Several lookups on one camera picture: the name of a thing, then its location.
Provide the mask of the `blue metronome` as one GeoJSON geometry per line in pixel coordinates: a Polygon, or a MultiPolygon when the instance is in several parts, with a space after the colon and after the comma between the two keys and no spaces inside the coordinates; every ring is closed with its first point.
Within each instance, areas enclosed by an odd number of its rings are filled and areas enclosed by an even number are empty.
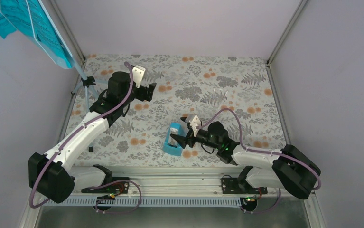
{"type": "Polygon", "coordinates": [[[165,141],[163,143],[162,150],[164,153],[172,155],[172,156],[181,156],[183,148],[178,144],[178,142],[173,139],[170,135],[176,134],[179,136],[184,135],[184,130],[179,123],[172,122],[167,131],[165,141]]]}

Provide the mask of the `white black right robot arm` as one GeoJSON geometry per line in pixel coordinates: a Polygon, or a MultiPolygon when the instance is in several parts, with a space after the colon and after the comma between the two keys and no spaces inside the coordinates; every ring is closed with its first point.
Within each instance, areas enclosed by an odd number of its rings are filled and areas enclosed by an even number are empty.
{"type": "Polygon", "coordinates": [[[176,128],[170,128],[171,145],[184,149],[198,143],[215,150],[223,163],[243,167],[237,178],[242,193],[257,188],[276,188],[306,200],[318,184],[320,168],[293,145],[287,144],[276,151],[245,149],[229,137],[220,122],[213,122],[204,130],[197,116],[181,120],[186,122],[188,132],[182,136],[176,128]]]}

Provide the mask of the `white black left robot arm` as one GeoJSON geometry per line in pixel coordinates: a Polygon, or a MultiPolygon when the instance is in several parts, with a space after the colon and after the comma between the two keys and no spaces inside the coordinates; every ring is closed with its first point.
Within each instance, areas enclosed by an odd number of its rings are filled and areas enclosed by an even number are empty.
{"type": "Polygon", "coordinates": [[[74,191],[112,188],[112,172],[101,166],[74,166],[82,152],[120,117],[124,117],[135,99],[151,101],[156,83],[141,86],[142,70],[117,71],[108,80],[107,89],[91,105],[78,126],[56,146],[28,160],[28,180],[32,188],[29,205],[38,208],[47,201],[65,201],[74,191]]]}

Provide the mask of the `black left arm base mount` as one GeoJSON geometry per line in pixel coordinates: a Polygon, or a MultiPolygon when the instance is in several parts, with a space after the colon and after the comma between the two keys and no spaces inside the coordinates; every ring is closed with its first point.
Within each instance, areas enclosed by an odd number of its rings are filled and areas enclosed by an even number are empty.
{"type": "Polygon", "coordinates": [[[112,177],[108,181],[104,181],[102,186],[103,188],[85,188],[82,189],[81,192],[86,193],[94,193],[94,194],[127,194],[129,189],[129,181],[128,177],[112,177]]]}

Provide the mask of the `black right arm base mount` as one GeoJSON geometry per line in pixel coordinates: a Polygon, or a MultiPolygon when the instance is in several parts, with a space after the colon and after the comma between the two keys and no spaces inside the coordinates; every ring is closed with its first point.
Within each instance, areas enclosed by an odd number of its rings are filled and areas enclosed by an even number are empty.
{"type": "Polygon", "coordinates": [[[233,194],[267,194],[267,188],[254,188],[248,183],[240,183],[237,178],[223,176],[221,179],[221,189],[224,195],[233,194]]]}

